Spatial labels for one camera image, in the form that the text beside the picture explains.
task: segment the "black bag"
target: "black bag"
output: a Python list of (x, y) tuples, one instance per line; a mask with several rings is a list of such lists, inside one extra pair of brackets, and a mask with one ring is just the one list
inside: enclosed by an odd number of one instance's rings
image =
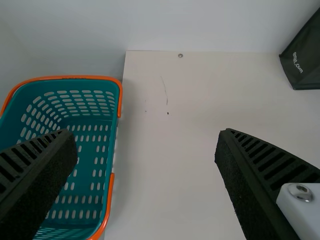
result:
[(320, 89), (320, 8), (279, 57), (293, 89)]

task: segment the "scratch mark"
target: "scratch mark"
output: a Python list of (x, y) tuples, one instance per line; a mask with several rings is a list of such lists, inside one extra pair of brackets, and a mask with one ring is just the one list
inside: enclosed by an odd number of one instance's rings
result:
[(166, 88), (166, 85), (165, 85), (165, 81), (163, 80), (161, 75), (160, 75), (160, 78), (162, 80), (163, 87), (164, 87), (164, 92), (165, 92), (165, 96), (166, 96), (166, 105), (168, 105), (168, 94), (167, 94), (167, 88)]

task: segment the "screw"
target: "screw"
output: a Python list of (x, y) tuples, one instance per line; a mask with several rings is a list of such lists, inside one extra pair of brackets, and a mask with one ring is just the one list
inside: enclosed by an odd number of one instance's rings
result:
[(303, 184), (291, 183), (287, 188), (289, 193), (300, 201), (309, 203), (314, 199), (312, 191)]

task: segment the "plastic basket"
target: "plastic basket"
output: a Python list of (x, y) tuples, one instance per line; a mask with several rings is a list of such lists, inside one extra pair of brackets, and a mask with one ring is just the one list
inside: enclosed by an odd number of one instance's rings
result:
[(15, 86), (2, 107), (0, 150), (59, 129), (72, 131), (78, 161), (35, 240), (97, 240), (110, 214), (122, 85), (112, 77), (39, 77)]

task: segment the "basket handle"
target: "basket handle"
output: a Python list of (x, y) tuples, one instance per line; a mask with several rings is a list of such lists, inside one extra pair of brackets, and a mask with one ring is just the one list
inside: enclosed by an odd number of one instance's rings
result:
[(16, 86), (14, 86), (11, 91), (8, 93), (3, 105), (2, 109), (0, 112), (0, 117), (3, 115), (3, 113), (6, 110), (6, 107), (8, 106), (12, 96), (16, 92), (18, 88), (21, 86), (36, 82), (36, 81), (43, 81), (43, 80), (57, 80), (57, 79), (95, 79), (95, 80), (106, 80), (106, 81), (111, 81), (114, 82), (118, 85), (119, 87), (119, 102), (118, 102), (118, 109), (117, 109), (117, 116), (118, 118), (121, 118), (121, 106), (122, 106), (122, 96), (123, 96), (123, 88), (121, 82), (111, 76), (95, 76), (95, 75), (57, 75), (57, 76), (41, 76), (41, 77), (36, 77), (36, 78), (31, 78), (29, 80), (25, 80), (23, 82), (18, 83)]
[(115, 174), (112, 172), (110, 175), (110, 180), (109, 180), (108, 197), (107, 197), (107, 202), (106, 202), (106, 211), (105, 211), (104, 219), (103, 219), (100, 227), (97, 229), (97, 231), (92, 236), (87, 238), (86, 240), (99, 240), (101, 234), (104, 232), (104, 230), (107, 226), (109, 216), (110, 216), (111, 199), (112, 199), (112, 192), (113, 192), (113, 188), (114, 188), (114, 182), (115, 182)]

